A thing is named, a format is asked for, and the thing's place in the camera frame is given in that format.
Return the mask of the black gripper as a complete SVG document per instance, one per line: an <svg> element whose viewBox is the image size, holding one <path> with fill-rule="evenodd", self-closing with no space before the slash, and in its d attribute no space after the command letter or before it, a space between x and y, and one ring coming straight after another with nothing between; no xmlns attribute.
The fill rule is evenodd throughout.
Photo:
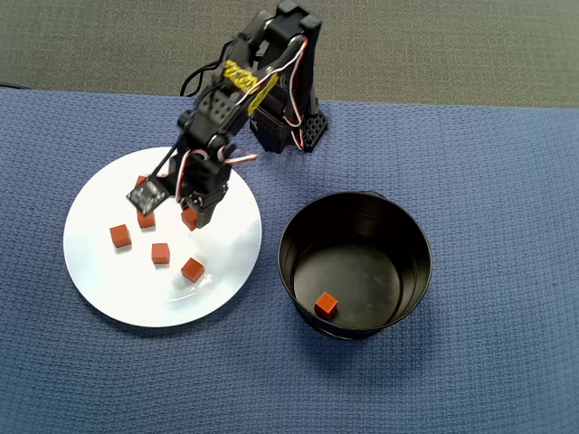
<svg viewBox="0 0 579 434"><path fill-rule="evenodd" d="M228 190L231 167L201 150L188 151L181 163L178 203L182 209L195 211L195 227L202 229Z"/></svg>

